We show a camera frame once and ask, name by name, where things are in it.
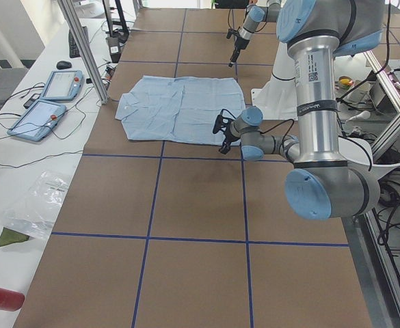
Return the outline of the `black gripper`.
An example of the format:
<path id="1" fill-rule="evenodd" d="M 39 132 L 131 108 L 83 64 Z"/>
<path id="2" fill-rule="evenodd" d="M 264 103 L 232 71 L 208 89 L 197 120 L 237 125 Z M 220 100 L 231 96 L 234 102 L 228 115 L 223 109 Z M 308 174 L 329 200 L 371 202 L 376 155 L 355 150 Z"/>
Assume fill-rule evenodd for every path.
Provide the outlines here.
<path id="1" fill-rule="evenodd" d="M 229 28 L 226 38 L 231 39 L 232 37 L 235 37 L 236 39 L 234 43 L 234 50 L 230 57 L 230 63 L 228 64 L 229 67 L 233 67 L 235 65 L 235 62 L 238 60 L 241 50 L 245 50 L 247 48 L 247 45 L 249 44 L 249 40 L 243 38 L 236 29 Z"/>
<path id="2" fill-rule="evenodd" d="M 224 140 L 219 149 L 221 154 L 226 154 L 231 149 L 231 143 L 237 140 L 237 137 L 230 131 L 231 124 L 237 118 L 227 109 L 222 109 L 215 119 L 213 134 L 223 132 Z"/>

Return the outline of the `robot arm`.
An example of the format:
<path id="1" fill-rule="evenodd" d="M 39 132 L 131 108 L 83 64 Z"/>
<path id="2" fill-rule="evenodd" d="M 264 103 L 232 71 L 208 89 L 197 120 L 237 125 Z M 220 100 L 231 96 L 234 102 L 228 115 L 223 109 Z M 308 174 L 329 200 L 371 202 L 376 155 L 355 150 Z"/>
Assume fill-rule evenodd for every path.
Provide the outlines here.
<path id="1" fill-rule="evenodd" d="M 240 52 L 245 50 L 252 38 L 258 31 L 261 23 L 275 23 L 281 10 L 281 1 L 267 1 L 266 6 L 249 4 L 245 9 L 245 20 L 238 29 L 229 28 L 227 39 L 234 38 L 234 50 L 230 57 L 228 66 L 233 67 L 239 58 Z"/>
<path id="2" fill-rule="evenodd" d="M 279 41 L 295 62 L 299 136 L 271 136 L 259 126 L 263 115 L 250 107 L 236 118 L 218 115 L 214 133 L 223 133 L 221 153 L 241 143 L 243 158 L 257 161 L 279 154 L 293 164 L 285 180 L 287 201 L 306 219 L 325 220 L 366 213 L 380 188 L 370 169 L 349 162 L 339 150 L 334 58 L 374 49 L 382 38 L 383 1 L 270 1 L 250 5 L 235 36 L 234 64 L 261 22 L 275 22 Z"/>

